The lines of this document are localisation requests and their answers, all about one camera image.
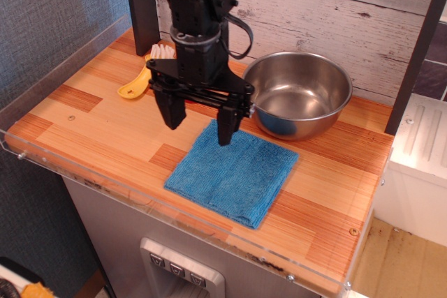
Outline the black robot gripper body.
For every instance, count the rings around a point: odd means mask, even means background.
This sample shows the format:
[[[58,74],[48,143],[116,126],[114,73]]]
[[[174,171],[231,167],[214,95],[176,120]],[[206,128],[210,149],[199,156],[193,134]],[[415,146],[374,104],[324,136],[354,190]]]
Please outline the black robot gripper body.
[[[171,31],[177,57],[150,59],[150,88],[155,91],[181,89],[187,100],[213,107],[236,107],[242,118],[253,112],[254,87],[229,68],[227,31],[213,31],[197,36]]]

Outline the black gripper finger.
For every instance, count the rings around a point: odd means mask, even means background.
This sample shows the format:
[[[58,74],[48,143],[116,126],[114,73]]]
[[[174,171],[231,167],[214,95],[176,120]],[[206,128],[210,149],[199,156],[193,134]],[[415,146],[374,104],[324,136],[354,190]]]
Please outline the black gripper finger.
[[[242,115],[236,107],[223,106],[217,113],[217,129],[220,146],[230,144],[233,133],[240,127]]]
[[[181,89],[155,91],[159,111],[167,127],[175,130],[186,118],[185,98]]]

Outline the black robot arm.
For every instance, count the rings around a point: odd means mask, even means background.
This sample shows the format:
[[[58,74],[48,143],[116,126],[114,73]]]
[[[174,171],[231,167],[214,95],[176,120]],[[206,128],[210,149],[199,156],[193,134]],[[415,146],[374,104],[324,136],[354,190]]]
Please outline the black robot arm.
[[[228,60],[245,58],[249,51],[232,53],[229,24],[250,27],[231,14],[237,0],[167,0],[172,16],[170,37],[176,59],[149,60],[154,92],[165,124],[175,130],[186,117],[186,101],[217,110],[219,144],[230,144],[240,122],[252,113],[254,87],[229,68]]]

